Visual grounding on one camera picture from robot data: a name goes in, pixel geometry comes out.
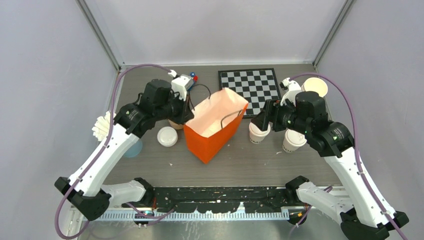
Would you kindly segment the blue white toy figure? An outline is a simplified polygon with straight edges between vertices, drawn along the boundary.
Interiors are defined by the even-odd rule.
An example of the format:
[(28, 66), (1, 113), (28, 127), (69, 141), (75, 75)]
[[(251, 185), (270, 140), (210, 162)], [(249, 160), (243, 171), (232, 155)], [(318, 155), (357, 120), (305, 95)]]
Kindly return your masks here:
[(189, 76), (192, 78), (194, 83), (198, 81), (198, 76), (194, 72), (191, 72)]

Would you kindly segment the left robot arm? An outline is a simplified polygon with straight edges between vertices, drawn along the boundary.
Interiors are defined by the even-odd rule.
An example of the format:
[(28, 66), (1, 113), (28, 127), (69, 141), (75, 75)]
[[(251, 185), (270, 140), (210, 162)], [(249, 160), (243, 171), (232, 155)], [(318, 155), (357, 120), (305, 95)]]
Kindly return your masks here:
[(177, 78), (171, 82), (153, 79), (135, 102), (120, 108), (108, 135), (80, 169), (70, 177), (59, 177), (54, 185), (88, 221), (98, 219), (109, 207), (126, 203), (148, 207), (154, 201), (154, 188), (146, 180), (138, 177), (127, 183), (105, 185), (106, 177), (156, 122), (185, 124), (193, 118), (188, 88), (183, 83)]

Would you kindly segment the white paper coffee cup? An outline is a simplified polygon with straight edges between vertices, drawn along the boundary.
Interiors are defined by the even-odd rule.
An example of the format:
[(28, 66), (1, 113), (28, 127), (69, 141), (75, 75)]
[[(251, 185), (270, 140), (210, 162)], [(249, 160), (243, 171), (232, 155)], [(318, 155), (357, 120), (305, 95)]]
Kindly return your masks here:
[(298, 150), (300, 147), (302, 147), (303, 145), (299, 145), (299, 144), (292, 144), (291, 142), (288, 141), (284, 141), (282, 144), (282, 149), (286, 152), (286, 153), (292, 153), (296, 150)]

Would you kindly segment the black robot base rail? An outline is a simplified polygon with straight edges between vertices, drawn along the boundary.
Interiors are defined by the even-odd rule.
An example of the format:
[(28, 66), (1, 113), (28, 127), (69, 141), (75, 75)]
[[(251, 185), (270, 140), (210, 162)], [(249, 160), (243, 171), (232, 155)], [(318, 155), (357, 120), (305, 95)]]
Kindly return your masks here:
[(147, 204), (132, 202), (137, 208), (155, 207), (160, 213), (174, 210), (175, 213), (205, 214), (234, 213), (240, 207), (248, 214), (277, 213), (281, 208), (300, 207), (301, 202), (285, 187), (277, 186), (233, 186), (233, 187), (155, 187), (154, 199)]

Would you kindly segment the black white checkerboard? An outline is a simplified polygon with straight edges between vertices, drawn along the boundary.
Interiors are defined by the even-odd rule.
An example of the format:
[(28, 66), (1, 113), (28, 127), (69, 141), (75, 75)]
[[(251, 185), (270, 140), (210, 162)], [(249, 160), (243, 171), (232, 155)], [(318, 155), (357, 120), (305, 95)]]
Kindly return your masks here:
[(267, 100), (282, 98), (273, 68), (220, 70), (219, 88), (229, 88), (248, 101), (244, 118), (259, 114)]

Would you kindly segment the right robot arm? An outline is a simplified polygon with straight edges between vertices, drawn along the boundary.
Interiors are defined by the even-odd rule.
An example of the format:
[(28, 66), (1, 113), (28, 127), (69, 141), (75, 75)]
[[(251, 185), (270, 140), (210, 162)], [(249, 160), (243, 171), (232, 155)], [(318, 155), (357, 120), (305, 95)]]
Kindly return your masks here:
[(384, 240), (390, 231), (409, 222), (406, 213), (395, 210), (367, 175), (352, 134), (342, 123), (329, 119), (326, 102), (318, 93), (299, 92), (293, 100), (269, 99), (251, 123), (262, 132), (293, 130), (304, 135), (350, 198), (344, 202), (298, 176), (285, 185), (285, 198), (291, 205), (302, 202), (316, 207), (337, 222), (349, 240)]

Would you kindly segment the stack of white paper cups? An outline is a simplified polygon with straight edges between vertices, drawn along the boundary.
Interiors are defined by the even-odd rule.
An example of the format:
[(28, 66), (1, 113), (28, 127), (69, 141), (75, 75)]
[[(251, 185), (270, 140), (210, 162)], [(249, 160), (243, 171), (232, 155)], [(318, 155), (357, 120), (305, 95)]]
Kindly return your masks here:
[(310, 77), (302, 85), (302, 92), (316, 92), (320, 97), (325, 97), (328, 93), (327, 83), (319, 77)]

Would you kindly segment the blue straw holder cup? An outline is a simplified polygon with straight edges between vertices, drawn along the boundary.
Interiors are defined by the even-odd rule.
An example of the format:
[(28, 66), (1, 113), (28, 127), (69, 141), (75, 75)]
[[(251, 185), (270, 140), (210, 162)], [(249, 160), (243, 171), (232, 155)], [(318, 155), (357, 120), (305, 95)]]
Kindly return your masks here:
[(132, 145), (124, 154), (125, 158), (134, 158), (136, 157), (143, 149), (143, 142), (139, 139), (134, 145)]

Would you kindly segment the orange paper bag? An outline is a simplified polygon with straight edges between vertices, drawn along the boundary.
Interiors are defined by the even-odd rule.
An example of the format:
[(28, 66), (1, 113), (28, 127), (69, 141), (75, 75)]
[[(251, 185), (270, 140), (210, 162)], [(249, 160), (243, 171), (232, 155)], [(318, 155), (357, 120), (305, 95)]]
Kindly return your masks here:
[(204, 164), (234, 136), (248, 107), (248, 101), (225, 87), (194, 107), (194, 118), (183, 126), (188, 150)]

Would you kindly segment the white plastic cup lid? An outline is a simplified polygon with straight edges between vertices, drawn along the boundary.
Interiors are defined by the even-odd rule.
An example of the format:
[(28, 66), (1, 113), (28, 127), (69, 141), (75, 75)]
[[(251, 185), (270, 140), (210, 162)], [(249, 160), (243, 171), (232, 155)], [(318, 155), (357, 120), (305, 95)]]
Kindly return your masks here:
[(294, 130), (287, 130), (284, 135), (283, 145), (285, 147), (302, 147), (307, 143), (305, 136)]

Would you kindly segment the brown pulp cup carrier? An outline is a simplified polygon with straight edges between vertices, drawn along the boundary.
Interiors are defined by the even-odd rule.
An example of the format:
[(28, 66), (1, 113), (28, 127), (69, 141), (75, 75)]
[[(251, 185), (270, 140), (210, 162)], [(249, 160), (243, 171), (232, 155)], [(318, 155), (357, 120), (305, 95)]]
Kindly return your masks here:
[(184, 128), (184, 125), (183, 124), (178, 124), (178, 123), (175, 123), (175, 122), (173, 122), (171, 120), (168, 120), (168, 123), (175, 130), (182, 130)]

